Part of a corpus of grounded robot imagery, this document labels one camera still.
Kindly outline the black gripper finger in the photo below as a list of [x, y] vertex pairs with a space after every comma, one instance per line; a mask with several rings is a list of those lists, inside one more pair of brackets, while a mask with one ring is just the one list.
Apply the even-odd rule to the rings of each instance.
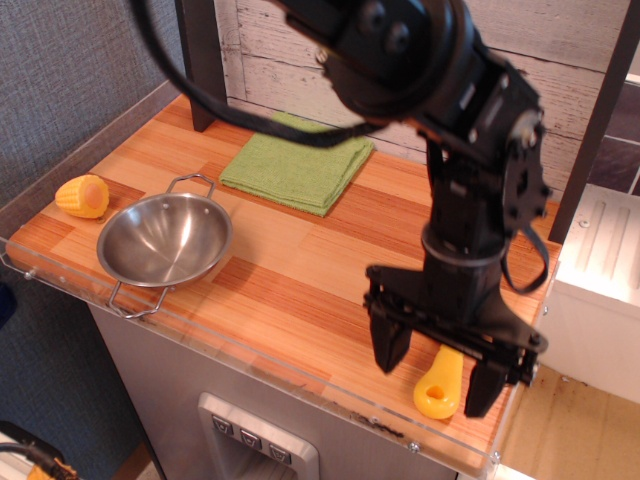
[[484, 418], [501, 394], [509, 370], [500, 364], [477, 363], [470, 376], [464, 414]]
[[405, 315], [380, 304], [372, 304], [368, 313], [376, 364], [385, 374], [390, 373], [406, 355], [413, 329]]

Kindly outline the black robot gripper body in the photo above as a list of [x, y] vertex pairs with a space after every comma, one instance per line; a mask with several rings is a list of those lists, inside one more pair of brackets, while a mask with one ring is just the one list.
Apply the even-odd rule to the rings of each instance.
[[420, 270], [371, 265], [364, 296], [368, 311], [380, 304], [405, 315], [412, 333], [419, 332], [475, 359], [504, 365], [506, 383], [533, 381], [547, 341], [519, 318], [501, 296], [510, 277], [506, 241], [486, 252], [450, 250], [432, 235], [423, 237]]

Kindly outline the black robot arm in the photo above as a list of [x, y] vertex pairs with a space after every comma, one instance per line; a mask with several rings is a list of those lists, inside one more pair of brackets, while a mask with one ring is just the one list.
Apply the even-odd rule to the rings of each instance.
[[378, 366], [392, 371], [419, 332], [476, 361], [465, 413], [485, 416], [508, 384], [530, 383], [547, 340], [504, 302], [517, 236], [533, 229], [543, 179], [537, 92], [482, 42], [461, 1], [285, 1], [288, 24], [327, 52], [341, 102], [427, 143], [431, 213], [421, 270], [372, 265], [365, 305]]

